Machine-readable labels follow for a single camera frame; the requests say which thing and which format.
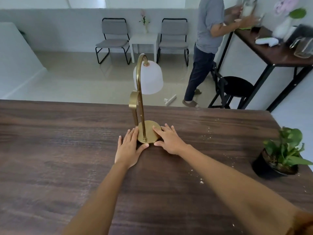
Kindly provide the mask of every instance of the navy pants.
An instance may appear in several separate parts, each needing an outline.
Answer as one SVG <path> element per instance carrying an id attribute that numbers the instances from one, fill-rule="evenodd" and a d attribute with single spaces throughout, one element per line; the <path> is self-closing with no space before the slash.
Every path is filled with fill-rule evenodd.
<path id="1" fill-rule="evenodd" d="M 195 90 L 212 70 L 214 58 L 215 54 L 208 54 L 194 47 L 194 67 L 189 78 L 185 101 L 193 100 Z"/>

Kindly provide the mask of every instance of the man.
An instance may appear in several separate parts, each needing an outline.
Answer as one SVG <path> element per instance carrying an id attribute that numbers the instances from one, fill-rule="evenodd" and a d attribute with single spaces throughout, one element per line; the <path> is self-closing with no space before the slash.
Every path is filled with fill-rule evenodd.
<path id="1" fill-rule="evenodd" d="M 194 67 L 190 75 L 183 104 L 198 107 L 193 101 L 195 94 L 201 94 L 197 87 L 212 70 L 213 60 L 221 46 L 223 36 L 238 28 L 247 28 L 256 24 L 254 16 L 248 16 L 240 22 L 224 26 L 226 15 L 239 15 L 241 6 L 225 10 L 224 0 L 201 0 L 199 5 L 198 38 L 194 47 Z"/>
<path id="2" fill-rule="evenodd" d="M 178 136 L 174 126 L 165 124 L 161 128 L 162 130 L 154 128 L 154 131 L 164 141 L 155 142 L 154 145 L 188 162 L 250 234 L 313 234 L 312 214 L 301 211 L 261 183 L 186 144 Z M 124 140 L 119 137 L 115 164 L 96 192 L 66 226 L 62 235 L 109 233 L 117 196 L 127 170 L 137 163 L 142 151 L 149 147 L 149 144 L 143 144 L 136 149 L 137 136 L 138 127 L 128 130 Z"/>

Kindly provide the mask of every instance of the black stool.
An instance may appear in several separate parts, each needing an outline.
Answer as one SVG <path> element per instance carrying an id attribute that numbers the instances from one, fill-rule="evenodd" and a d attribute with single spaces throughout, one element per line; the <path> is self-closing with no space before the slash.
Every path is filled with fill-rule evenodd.
<path id="1" fill-rule="evenodd" d="M 253 91 L 253 85 L 245 79 L 233 76 L 222 77 L 222 75 L 217 72 L 216 63 L 213 64 L 211 74 L 215 82 L 216 96 L 213 98 L 208 108 L 230 109 L 229 104 L 234 97 L 241 98 L 238 106 L 238 108 L 240 108 L 245 99 L 249 97 Z M 221 96 L 222 105 L 213 106 L 218 96 Z"/>

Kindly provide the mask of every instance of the gray shirt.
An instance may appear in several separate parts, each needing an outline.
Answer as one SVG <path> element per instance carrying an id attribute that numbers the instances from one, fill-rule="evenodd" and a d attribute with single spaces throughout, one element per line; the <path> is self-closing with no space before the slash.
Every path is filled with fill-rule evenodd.
<path id="1" fill-rule="evenodd" d="M 201 0 L 199 5 L 198 38 L 196 46 L 205 53 L 216 54 L 223 36 L 212 37 L 213 25 L 224 23 L 224 0 Z"/>

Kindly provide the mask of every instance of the black plant pot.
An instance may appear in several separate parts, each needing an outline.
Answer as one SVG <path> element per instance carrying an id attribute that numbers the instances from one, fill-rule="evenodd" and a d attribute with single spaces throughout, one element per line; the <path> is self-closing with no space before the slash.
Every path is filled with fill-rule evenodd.
<path id="1" fill-rule="evenodd" d="M 264 159 L 263 157 L 263 152 L 260 153 L 258 158 L 252 163 L 252 169 L 254 172 L 261 178 L 263 179 L 274 179 L 278 177 L 283 177 L 283 176 L 288 176 L 288 174 L 281 173 L 278 170 L 272 168 Z M 293 166 L 292 167 L 294 173 L 298 173 L 298 166 Z"/>

